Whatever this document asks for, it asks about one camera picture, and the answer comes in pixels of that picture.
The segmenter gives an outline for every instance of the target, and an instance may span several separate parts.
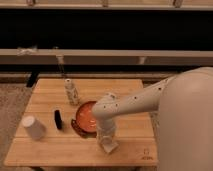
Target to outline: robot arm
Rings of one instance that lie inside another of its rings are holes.
[[[113,141],[116,130],[114,117],[157,110],[162,91],[173,78],[160,81],[121,99],[116,99],[114,94],[108,93],[94,105],[92,113],[97,120],[97,139],[107,153],[118,146],[116,141]]]
[[[213,170],[213,68],[184,72],[116,99],[104,96],[94,105],[97,139],[107,153],[113,141],[114,117],[158,110],[158,171]]]

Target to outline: white paper cup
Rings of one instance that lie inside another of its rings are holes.
[[[22,125],[27,134],[33,140],[41,139],[45,134],[45,126],[39,122],[34,116],[26,116],[22,119]]]

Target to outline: black roll of tape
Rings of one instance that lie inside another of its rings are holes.
[[[55,124],[58,130],[62,129],[62,120],[61,120],[61,115],[59,110],[55,111]]]

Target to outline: wooden tabletop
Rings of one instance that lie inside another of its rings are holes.
[[[107,92],[122,97],[142,88],[134,79],[75,79],[81,104]],[[79,137],[70,125],[79,106],[69,104],[63,79],[40,79],[23,116],[33,115],[46,127],[45,137],[33,141],[21,124],[11,144],[6,166],[155,166],[157,148],[148,113],[116,118],[119,147],[106,154],[95,138]],[[58,131],[54,111],[59,109],[64,130]]]

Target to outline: floor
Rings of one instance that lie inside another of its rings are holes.
[[[23,83],[0,84],[0,171],[32,171],[27,167],[5,167],[3,161],[9,150],[21,115],[28,103],[32,88]],[[46,171],[156,171],[155,167],[116,168],[44,168]]]

